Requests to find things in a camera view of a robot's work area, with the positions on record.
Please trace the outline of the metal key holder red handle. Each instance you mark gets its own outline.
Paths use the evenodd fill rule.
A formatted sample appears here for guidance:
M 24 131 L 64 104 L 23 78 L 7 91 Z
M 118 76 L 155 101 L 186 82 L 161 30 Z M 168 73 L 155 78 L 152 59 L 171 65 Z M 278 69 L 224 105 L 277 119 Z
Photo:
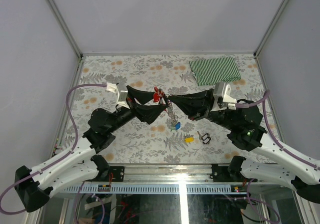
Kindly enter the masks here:
M 165 112 L 167 113 L 168 117 L 170 118 L 170 126 L 169 128 L 171 129 L 171 126 L 175 126 L 179 121 L 174 113 L 173 106 L 171 101 L 168 99 L 167 95 L 164 93 L 163 89 L 154 87 L 154 95 L 153 95 L 153 102 L 158 103 L 159 105 L 165 105 Z

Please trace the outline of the blue key tag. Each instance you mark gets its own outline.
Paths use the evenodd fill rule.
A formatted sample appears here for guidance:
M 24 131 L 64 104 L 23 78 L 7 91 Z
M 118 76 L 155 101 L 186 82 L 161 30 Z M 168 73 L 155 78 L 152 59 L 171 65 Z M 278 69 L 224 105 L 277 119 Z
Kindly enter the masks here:
M 175 129 L 175 130 L 180 129 L 180 127 L 181 127 L 181 126 L 180 126 L 180 124 L 181 124 L 181 123 L 180 123 L 180 122 L 178 122 L 178 123 L 174 126 L 174 129 Z

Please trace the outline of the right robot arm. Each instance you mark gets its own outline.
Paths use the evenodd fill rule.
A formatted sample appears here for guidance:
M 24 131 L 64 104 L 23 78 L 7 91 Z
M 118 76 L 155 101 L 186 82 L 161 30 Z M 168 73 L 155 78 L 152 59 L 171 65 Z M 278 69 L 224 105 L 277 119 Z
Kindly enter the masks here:
M 232 98 L 229 89 L 209 89 L 195 94 L 172 95 L 169 100 L 190 120 L 207 119 L 229 130 L 227 137 L 238 149 L 273 161 L 273 164 L 263 164 L 234 156 L 227 168 L 231 180 L 246 178 L 273 182 L 308 201 L 319 203 L 320 162 L 278 141 L 269 127 L 260 125 L 267 117 L 259 111 L 258 104 L 265 104 L 268 94 L 266 91 L 262 99 L 253 102 Z

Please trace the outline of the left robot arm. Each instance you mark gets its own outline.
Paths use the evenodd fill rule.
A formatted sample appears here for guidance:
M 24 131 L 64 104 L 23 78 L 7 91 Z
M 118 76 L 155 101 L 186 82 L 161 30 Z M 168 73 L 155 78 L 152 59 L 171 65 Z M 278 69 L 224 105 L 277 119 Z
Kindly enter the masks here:
M 113 133 L 134 118 L 152 124 L 169 108 L 168 97 L 161 89 L 148 92 L 112 83 L 102 87 L 117 95 L 115 111 L 95 109 L 88 121 L 89 129 L 83 136 L 76 132 L 73 145 L 37 166 L 16 170 L 14 189 L 26 212 L 40 209 L 73 184 L 106 180 L 110 167 L 100 152 L 115 140 Z

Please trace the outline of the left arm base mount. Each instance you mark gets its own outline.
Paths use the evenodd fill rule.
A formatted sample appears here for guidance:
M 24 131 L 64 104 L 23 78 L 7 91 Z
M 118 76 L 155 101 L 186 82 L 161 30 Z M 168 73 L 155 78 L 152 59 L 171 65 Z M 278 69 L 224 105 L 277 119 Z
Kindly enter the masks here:
M 106 181 L 106 182 L 123 182 L 124 181 L 124 166 L 111 166 L 108 172 L 104 171 L 102 174 L 98 174 L 93 181 Z

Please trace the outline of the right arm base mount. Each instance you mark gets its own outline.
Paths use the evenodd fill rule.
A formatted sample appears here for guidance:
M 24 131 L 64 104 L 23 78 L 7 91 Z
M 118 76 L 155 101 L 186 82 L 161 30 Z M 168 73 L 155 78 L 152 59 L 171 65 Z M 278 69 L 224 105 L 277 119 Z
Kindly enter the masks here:
M 244 176 L 240 173 L 241 165 L 246 160 L 242 156 L 234 156 L 230 164 L 211 164 L 210 179 L 214 182 L 242 182 Z

